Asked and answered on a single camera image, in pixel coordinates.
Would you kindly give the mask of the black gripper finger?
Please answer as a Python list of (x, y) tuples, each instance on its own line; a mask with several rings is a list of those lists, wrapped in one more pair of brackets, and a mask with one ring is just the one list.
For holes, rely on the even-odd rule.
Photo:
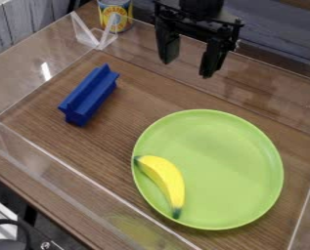
[(207, 42), (207, 49), (203, 53), (199, 74), (204, 79), (211, 78), (214, 73), (222, 68), (229, 54), (226, 40), (212, 37)]
[(175, 27), (164, 20), (156, 20), (156, 41), (159, 57), (164, 64), (171, 63), (180, 55), (182, 38)]

